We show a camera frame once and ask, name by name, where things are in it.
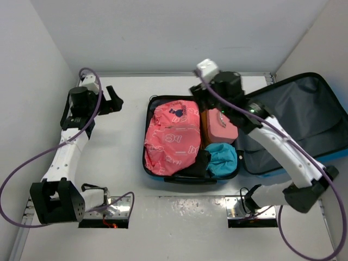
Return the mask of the pink box with metal handle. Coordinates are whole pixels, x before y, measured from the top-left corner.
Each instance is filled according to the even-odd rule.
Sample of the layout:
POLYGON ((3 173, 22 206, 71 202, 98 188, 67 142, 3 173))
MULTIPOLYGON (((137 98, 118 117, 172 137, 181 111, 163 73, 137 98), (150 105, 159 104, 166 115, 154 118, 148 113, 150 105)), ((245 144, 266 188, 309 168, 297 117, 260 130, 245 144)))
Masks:
POLYGON ((238 128, 217 109, 207 111, 207 131, 212 143, 232 144, 238 138, 238 128))

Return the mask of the brown cloth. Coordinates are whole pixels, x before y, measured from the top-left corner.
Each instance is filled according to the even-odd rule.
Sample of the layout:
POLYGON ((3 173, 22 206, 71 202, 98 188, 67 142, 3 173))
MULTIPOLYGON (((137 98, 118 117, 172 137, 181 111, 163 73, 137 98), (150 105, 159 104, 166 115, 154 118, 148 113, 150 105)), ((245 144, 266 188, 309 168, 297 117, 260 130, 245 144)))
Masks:
POLYGON ((203 111, 200 113, 200 130, 201 130, 201 149, 205 149, 209 144, 211 144, 211 140, 208 136, 208 125, 207 125, 207 111, 203 111))

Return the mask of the coral pink patterned cloth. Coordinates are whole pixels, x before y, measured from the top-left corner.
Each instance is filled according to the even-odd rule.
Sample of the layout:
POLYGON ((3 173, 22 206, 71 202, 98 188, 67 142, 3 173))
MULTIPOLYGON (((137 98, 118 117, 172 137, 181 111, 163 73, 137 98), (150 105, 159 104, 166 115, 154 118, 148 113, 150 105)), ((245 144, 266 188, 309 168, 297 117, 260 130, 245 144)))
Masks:
POLYGON ((200 113, 194 101, 159 105, 145 135, 145 166, 155 175, 171 176, 195 163, 200 144, 200 113))

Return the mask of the light blue cloth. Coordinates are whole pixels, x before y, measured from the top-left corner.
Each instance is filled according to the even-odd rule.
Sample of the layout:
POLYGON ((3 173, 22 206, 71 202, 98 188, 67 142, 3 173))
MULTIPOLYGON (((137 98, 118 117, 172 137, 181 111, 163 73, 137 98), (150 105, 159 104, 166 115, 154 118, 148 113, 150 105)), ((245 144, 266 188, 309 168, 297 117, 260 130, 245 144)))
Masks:
POLYGON ((235 148, 228 143, 212 143, 205 150, 210 154, 206 170, 213 177, 223 178, 231 175, 238 166, 235 148))

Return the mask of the blue suitcase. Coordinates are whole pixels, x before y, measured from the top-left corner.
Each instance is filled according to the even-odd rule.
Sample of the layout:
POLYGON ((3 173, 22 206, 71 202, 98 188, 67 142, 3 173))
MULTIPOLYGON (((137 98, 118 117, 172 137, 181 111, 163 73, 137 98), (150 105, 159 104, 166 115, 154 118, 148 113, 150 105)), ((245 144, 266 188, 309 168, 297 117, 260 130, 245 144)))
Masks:
MULTIPOLYGON (((347 110, 340 104, 325 79, 307 72, 292 76, 247 94, 267 105, 285 131, 313 158, 321 162, 347 156, 347 110)), ((240 169, 258 177, 284 173, 280 164, 259 143, 239 132, 232 144, 239 157, 237 169, 229 176, 206 178, 158 176, 157 180, 176 184, 215 184, 234 178, 240 169)))

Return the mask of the black pouch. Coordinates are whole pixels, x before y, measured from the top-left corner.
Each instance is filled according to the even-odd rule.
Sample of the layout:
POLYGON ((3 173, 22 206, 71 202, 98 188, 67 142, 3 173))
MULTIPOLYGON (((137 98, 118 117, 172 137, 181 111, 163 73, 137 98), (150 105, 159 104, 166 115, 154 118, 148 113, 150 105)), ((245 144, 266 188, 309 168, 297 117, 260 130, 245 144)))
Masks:
POLYGON ((206 150, 199 150, 195 162, 177 172, 183 177, 206 178, 210 177, 207 167, 210 163, 211 154, 206 150))

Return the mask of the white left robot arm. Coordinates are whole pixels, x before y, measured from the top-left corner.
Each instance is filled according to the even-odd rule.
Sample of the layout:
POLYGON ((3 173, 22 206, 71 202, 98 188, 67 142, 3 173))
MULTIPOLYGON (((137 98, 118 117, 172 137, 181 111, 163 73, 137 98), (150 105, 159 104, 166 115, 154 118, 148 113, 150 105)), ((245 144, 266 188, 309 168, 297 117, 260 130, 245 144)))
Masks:
POLYGON ((81 222, 85 213, 108 214, 111 197, 107 187, 84 183, 75 186, 81 153, 91 138, 95 121, 92 115, 107 115, 122 109, 123 100, 107 86, 110 100, 103 93, 85 86, 69 91, 60 121, 60 145, 48 171, 30 187, 30 196, 41 224, 81 222))

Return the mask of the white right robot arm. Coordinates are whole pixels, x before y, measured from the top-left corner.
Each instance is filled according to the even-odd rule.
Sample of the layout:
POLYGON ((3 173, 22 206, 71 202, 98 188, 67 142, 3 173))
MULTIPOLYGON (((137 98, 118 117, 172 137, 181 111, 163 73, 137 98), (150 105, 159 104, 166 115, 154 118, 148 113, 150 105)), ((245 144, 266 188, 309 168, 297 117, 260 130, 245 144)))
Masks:
POLYGON ((244 134, 262 145, 284 168, 291 180, 270 186, 255 185, 241 200, 250 212, 266 206, 288 205, 307 213, 338 175, 334 166, 324 166, 310 156, 282 128, 271 110, 245 96, 240 74, 195 69, 200 85, 190 88, 201 111, 218 109, 244 134))

